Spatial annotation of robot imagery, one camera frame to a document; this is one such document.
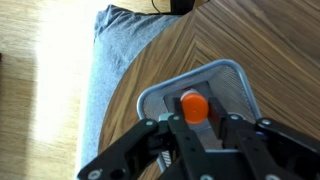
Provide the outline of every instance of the gray fabric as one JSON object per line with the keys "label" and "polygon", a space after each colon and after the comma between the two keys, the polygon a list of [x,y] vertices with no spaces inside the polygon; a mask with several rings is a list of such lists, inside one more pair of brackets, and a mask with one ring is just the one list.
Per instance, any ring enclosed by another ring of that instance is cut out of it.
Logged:
{"label": "gray fabric", "polygon": [[136,14],[112,5],[98,13],[80,167],[97,155],[103,118],[121,77],[139,52],[178,18]]}

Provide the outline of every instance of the wooden floor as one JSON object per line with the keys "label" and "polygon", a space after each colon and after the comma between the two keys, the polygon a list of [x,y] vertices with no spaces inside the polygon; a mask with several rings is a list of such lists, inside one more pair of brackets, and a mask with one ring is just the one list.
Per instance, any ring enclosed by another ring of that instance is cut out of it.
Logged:
{"label": "wooden floor", "polygon": [[93,22],[109,3],[156,12],[150,0],[0,0],[0,179],[73,178]]}

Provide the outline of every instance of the orange cap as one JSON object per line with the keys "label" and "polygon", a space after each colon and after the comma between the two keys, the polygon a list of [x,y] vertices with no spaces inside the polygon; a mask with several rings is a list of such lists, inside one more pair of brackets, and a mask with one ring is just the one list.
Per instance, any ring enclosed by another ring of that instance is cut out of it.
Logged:
{"label": "orange cap", "polygon": [[208,116],[208,102],[195,90],[186,91],[181,96],[181,104],[184,118],[190,124],[201,123]]}

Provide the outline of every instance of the wood grain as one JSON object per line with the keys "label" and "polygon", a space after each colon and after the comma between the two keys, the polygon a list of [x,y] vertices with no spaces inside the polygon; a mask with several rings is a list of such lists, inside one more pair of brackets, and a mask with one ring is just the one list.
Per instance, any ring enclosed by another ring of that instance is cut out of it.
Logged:
{"label": "wood grain", "polygon": [[[262,114],[320,140],[320,1],[215,0],[182,17],[135,59],[106,112],[99,152],[138,120],[146,88],[215,59],[244,68]],[[144,179],[154,179],[152,167]]]}
{"label": "wood grain", "polygon": [[156,12],[150,0],[0,0],[0,179],[74,177],[93,23],[110,3]]}

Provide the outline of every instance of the wire basket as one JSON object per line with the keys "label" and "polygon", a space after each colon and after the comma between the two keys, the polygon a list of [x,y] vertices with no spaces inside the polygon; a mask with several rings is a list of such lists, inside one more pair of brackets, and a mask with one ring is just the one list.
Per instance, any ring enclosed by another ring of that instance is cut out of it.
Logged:
{"label": "wire basket", "polygon": [[[172,98],[180,98],[188,88],[197,90],[207,99],[218,98],[228,113],[239,114],[251,123],[261,117],[243,69],[232,60],[221,59],[146,89],[137,103],[139,118],[157,120],[161,114],[173,112]],[[221,149],[221,142],[208,120],[189,127],[196,132],[206,150]],[[170,166],[168,152],[162,153],[158,163],[161,171]]]}

